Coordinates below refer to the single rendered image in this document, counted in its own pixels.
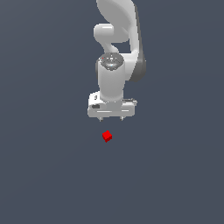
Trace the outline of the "small red cube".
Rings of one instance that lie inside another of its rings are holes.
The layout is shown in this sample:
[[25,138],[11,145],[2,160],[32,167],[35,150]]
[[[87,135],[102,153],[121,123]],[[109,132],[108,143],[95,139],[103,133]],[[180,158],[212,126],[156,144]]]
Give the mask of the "small red cube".
[[108,142],[112,139],[112,134],[107,130],[102,133],[102,138],[104,139],[105,142]]

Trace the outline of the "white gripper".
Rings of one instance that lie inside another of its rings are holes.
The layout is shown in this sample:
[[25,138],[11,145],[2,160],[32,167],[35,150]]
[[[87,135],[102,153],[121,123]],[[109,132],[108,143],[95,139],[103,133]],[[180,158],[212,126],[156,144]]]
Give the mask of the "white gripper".
[[100,92],[94,92],[88,98],[87,115],[99,118],[100,122],[102,122],[102,118],[115,116],[120,117],[120,121],[123,121],[125,117],[135,114],[136,105],[137,100],[133,98],[114,102],[103,101],[100,98]]

